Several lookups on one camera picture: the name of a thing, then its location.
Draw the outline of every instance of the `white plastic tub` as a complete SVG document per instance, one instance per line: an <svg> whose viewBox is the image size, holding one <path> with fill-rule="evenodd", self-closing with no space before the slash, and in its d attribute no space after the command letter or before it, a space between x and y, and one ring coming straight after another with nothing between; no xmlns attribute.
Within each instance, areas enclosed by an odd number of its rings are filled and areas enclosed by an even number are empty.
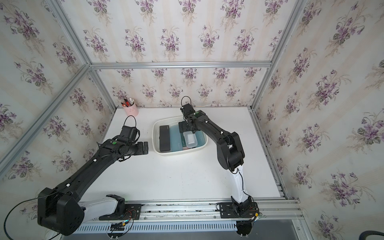
<svg viewBox="0 0 384 240"><path fill-rule="evenodd" d="M177 152L160 152L160 142L159 142L160 131L159 131L159 127L163 126L163 125L169 125L171 127L173 125L178 125L179 122L182 122L182 121L184 121L183 116L174 117L174 118L166 118L166 119L158 120L157 122L155 122L155 124L153 125L153 128L152 128L152 145L153 145L154 151L157 154L162 155L162 156L179 155L179 154L184 154L184 153L198 151L198 150L202 149L203 147L205 147L207 145L208 137L203 132L203 137L205 139L205 144L203 146L195 147L195 148L191 148L191 149L187 149L187 150L182 150L182 151L177 151Z"/></svg>

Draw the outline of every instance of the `pink pen holder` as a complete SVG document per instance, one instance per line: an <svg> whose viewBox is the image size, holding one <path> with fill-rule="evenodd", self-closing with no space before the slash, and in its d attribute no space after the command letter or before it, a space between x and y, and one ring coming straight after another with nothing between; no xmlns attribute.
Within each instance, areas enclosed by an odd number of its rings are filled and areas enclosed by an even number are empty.
<svg viewBox="0 0 384 240"><path fill-rule="evenodd" d="M127 116L132 115L132 116L136 117L139 114L139 110L136 107L136 103L134 103L132 106L123 107L123 108L124 108L124 111L127 114Z"/></svg>

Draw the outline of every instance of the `white table surface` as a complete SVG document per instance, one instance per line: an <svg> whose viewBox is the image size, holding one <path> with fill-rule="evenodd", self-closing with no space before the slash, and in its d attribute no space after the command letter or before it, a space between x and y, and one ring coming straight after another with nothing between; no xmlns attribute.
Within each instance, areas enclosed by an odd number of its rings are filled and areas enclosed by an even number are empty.
<svg viewBox="0 0 384 240"><path fill-rule="evenodd" d="M255 197L280 197L256 130L246 107L199 108L219 127L237 132L245 152L244 184ZM116 194L131 200L209 200L230 199L229 172L217 160L216 144L209 139L201 150L176 156L161 156L152 146L153 124L161 119L181 116L179 108L140 108L136 117L141 132L139 141L147 141L147 155L116 161L88 188L82 201ZM117 109L104 140L120 134L126 118ZM127 126L134 126L128 118Z"/></svg>

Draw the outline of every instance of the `gray floor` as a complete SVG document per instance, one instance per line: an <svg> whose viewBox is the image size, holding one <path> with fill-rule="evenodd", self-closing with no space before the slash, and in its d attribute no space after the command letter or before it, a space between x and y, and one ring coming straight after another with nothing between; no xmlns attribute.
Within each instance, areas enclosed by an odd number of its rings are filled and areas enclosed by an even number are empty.
<svg viewBox="0 0 384 240"><path fill-rule="evenodd" d="M255 222L248 240L284 239L298 240L291 220L263 220ZM107 234L72 234L62 240L108 240ZM240 239L236 232L188 233L127 233L121 240L229 240Z"/></svg>

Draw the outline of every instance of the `floral wallpaper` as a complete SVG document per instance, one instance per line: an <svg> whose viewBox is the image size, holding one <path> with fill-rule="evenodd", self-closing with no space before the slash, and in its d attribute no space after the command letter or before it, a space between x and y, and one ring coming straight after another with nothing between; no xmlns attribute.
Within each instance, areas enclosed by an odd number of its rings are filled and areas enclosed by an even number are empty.
<svg viewBox="0 0 384 240"><path fill-rule="evenodd" d="M13 116L7 109L7 105L2 105L4 129L17 132L18 116ZM7 196L0 198L1 217L4 218L15 203L33 198L45 187L53 188L75 173L93 156L96 142L103 141L112 116L92 79L85 77L81 80L0 180L0 192ZM36 221L37 201L21 204L11 217L7 230L14 239L46 239L47 229L38 226ZM18 231L17 222L25 231ZM0 238L6 238L3 232Z"/></svg>
<svg viewBox="0 0 384 240"><path fill-rule="evenodd" d="M93 62L251 61L272 59L295 0L61 4ZM320 10L308 7L306 22Z"/></svg>
<svg viewBox="0 0 384 240"><path fill-rule="evenodd" d="M102 70L99 75L117 107L124 98L135 99L139 107L180 106L184 96L194 106L249 106L265 72L266 68L161 68Z"/></svg>
<svg viewBox="0 0 384 240"><path fill-rule="evenodd" d="M309 0L255 109L314 239L384 232L383 6Z"/></svg>
<svg viewBox="0 0 384 240"><path fill-rule="evenodd" d="M0 0L0 159L81 65L45 1Z"/></svg>

